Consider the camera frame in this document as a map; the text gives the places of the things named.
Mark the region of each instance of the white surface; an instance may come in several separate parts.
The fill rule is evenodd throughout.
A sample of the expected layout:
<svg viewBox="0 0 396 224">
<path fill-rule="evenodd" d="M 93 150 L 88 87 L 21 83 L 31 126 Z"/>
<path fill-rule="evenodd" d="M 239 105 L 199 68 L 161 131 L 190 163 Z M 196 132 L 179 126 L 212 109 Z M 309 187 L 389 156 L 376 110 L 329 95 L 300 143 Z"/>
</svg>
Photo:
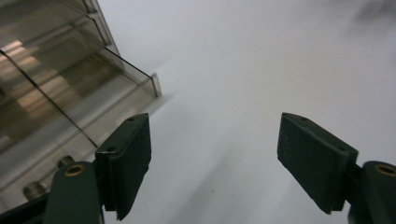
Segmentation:
<svg viewBox="0 0 396 224">
<path fill-rule="evenodd" d="M 347 223 L 347 205 L 323 214 L 277 161 L 282 112 L 355 147 L 360 165 L 396 163 L 396 22 L 379 1 L 100 3 L 121 55 L 163 88 L 121 223 Z"/>
</svg>

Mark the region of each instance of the glass panel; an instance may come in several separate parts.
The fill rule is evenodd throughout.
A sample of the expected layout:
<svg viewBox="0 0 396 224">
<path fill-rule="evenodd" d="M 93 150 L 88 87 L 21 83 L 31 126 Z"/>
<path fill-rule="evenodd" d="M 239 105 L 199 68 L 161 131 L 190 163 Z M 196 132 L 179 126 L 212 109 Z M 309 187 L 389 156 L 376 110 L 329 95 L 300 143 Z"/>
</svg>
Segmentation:
<svg viewBox="0 0 396 224">
<path fill-rule="evenodd" d="M 106 26 L 105 19 L 103 19 L 103 17 L 100 14 L 91 14 L 90 17 L 95 20 L 96 28 L 101 34 L 102 40 L 105 43 L 105 45 L 111 45 L 112 40 L 109 34 L 110 31 Z"/>
<path fill-rule="evenodd" d="M 149 88 L 152 88 L 152 81 L 148 78 L 141 86 L 127 93 L 99 119 L 87 126 L 83 132 L 97 145 L 101 145 L 125 119 L 136 115 L 156 98 L 147 91 Z"/>
<path fill-rule="evenodd" d="M 104 87 L 118 73 L 117 68 L 96 55 L 92 55 L 87 60 L 41 85 L 40 88 L 81 127 L 83 126 L 81 115 L 94 119 L 92 113 L 95 113 L 95 104 L 93 102 L 102 105 L 106 102 L 106 96 L 112 97 L 114 92 L 103 94 L 105 98 L 97 101 L 94 101 L 90 95 Z M 75 112 L 74 108 L 77 105 L 86 105 L 87 110 Z"/>
<path fill-rule="evenodd" d="M 58 1 L 63 1 L 65 4 L 75 7 L 78 10 L 81 10 L 83 12 L 96 12 L 96 10 L 92 7 L 91 1 L 87 0 L 58 0 Z"/>
<path fill-rule="evenodd" d="M 0 49 L 4 52 L 84 14 L 60 1 L 19 1 L 0 8 Z"/>
<path fill-rule="evenodd" d="M 0 129 L 0 190 L 78 132 L 36 89 L 2 105 Z"/>
<path fill-rule="evenodd" d="M 34 86 L 3 55 L 0 55 L 0 106 L 31 91 Z"/>
<path fill-rule="evenodd" d="M 16 47 L 7 55 L 36 84 L 43 84 L 103 47 L 94 31 L 94 22 L 86 19 L 76 28 L 66 25 L 56 34 Z"/>
<path fill-rule="evenodd" d="M 103 49 L 98 52 L 98 55 L 103 58 L 104 60 L 113 63 L 115 66 L 117 66 L 121 72 L 128 77 L 129 79 L 132 80 L 132 82 L 136 83 L 137 85 L 143 85 L 146 83 L 148 79 L 152 79 L 149 75 L 141 71 L 140 69 L 136 68 L 132 64 L 126 62 L 123 60 L 120 56 L 117 54 L 113 53 L 112 51 L 108 49 Z M 156 96 L 159 96 L 160 94 L 157 92 L 155 89 L 155 85 L 152 87 L 149 87 L 149 85 L 143 85 L 143 87 L 149 91 L 151 94 L 154 94 Z"/>
</svg>

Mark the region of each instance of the transparent acrylic shelf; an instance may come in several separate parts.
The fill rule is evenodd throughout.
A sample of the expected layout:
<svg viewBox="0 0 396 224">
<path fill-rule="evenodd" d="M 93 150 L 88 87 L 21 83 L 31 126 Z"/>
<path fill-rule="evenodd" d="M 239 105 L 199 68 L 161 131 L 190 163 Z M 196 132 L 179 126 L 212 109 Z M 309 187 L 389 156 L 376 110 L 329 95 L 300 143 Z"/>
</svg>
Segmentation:
<svg viewBox="0 0 396 224">
<path fill-rule="evenodd" d="M 49 188 L 58 160 L 65 155 L 84 160 L 124 119 L 161 94 L 156 76 L 148 76 L 108 49 L 95 52 L 38 88 L 62 112 L 43 95 L 36 98 L 45 103 L 32 102 L 37 106 L 24 110 L 30 117 L 35 114 L 39 128 L 0 153 L 0 213 L 26 202 L 22 189 L 29 183 L 40 181 Z M 40 121 L 49 117 L 42 105 L 48 105 L 55 115 L 49 122 Z"/>
<path fill-rule="evenodd" d="M 6 52 L 6 55 L 40 85 L 103 47 L 95 22 L 83 18 L 61 26 L 51 35 L 16 47 Z"/>
<path fill-rule="evenodd" d="M 0 106 L 31 91 L 34 86 L 26 80 L 20 70 L 4 55 L 0 54 Z"/>
<path fill-rule="evenodd" d="M 54 0 L 6 1 L 0 7 L 0 49 L 13 50 L 84 13 Z"/>
</svg>

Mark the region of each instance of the metal bolt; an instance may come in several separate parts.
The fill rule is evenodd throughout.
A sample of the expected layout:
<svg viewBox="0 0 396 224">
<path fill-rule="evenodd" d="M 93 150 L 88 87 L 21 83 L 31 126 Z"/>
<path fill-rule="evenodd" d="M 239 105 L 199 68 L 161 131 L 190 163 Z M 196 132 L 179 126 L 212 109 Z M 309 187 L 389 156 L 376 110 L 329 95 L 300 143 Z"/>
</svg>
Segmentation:
<svg viewBox="0 0 396 224">
<path fill-rule="evenodd" d="M 64 175 L 76 176 L 84 172 L 84 170 L 85 170 L 85 166 L 78 164 L 67 168 L 67 170 L 64 171 Z"/>
<path fill-rule="evenodd" d="M 46 190 L 39 182 L 30 183 L 23 189 L 23 195 L 28 201 L 32 201 L 46 193 Z"/>
<path fill-rule="evenodd" d="M 65 156 L 58 161 L 58 168 L 64 167 L 75 162 L 71 156 Z"/>
<path fill-rule="evenodd" d="M 375 169 L 383 175 L 396 176 L 396 169 L 392 166 L 385 164 L 377 164 L 375 166 Z"/>
</svg>

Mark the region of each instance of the white floor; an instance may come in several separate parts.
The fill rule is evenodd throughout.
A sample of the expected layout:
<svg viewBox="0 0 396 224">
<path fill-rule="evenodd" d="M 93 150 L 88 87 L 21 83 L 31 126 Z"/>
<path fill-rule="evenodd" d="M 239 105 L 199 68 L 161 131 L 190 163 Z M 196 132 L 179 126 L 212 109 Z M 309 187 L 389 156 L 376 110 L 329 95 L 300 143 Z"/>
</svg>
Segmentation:
<svg viewBox="0 0 396 224">
<path fill-rule="evenodd" d="M 277 160 L 282 112 L 352 145 L 359 165 L 396 163 L 396 11 L 381 0 L 100 3 L 121 55 L 163 88 L 121 223 L 347 223 L 347 203 L 325 215 Z"/>
</svg>

